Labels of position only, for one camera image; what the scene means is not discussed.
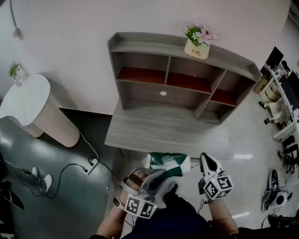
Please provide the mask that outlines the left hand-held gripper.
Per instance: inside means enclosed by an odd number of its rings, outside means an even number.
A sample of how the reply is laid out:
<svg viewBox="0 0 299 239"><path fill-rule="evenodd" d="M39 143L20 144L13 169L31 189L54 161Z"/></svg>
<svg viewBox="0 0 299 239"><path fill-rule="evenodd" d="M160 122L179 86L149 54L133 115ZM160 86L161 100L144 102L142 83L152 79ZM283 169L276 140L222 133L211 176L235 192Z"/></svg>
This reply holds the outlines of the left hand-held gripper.
<svg viewBox="0 0 299 239"><path fill-rule="evenodd" d="M136 217L149 219L157 209L155 196L166 180L167 171L142 167L138 169L143 170L147 177L138 192L128 187L124 179L121 181L120 187L128 193L128 197L125 204L119 201L119 208Z"/></svg>

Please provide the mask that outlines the person's left hand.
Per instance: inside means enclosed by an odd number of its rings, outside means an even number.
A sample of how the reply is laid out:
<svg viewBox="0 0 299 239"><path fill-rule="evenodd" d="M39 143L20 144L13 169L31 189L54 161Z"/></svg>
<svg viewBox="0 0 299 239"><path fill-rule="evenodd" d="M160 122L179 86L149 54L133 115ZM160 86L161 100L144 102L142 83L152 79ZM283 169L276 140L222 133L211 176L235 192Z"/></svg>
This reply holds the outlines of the person's left hand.
<svg viewBox="0 0 299 239"><path fill-rule="evenodd" d="M135 169L130 175L124 178L124 183L135 191L139 191L143 182L148 178L143 170Z"/></svg>

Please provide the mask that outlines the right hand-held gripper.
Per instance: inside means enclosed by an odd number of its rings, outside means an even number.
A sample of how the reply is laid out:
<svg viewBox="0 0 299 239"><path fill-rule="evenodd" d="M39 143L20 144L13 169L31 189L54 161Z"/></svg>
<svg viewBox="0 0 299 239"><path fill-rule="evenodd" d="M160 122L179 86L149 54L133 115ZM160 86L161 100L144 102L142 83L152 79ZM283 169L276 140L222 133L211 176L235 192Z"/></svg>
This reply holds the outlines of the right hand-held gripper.
<svg viewBox="0 0 299 239"><path fill-rule="evenodd" d="M198 182L199 193L206 194L210 200L223 198L234 188L232 179L225 171L221 171L220 162L213 156L202 153L200 155L200 170L204 176ZM207 176L209 171L220 172Z"/></svg>

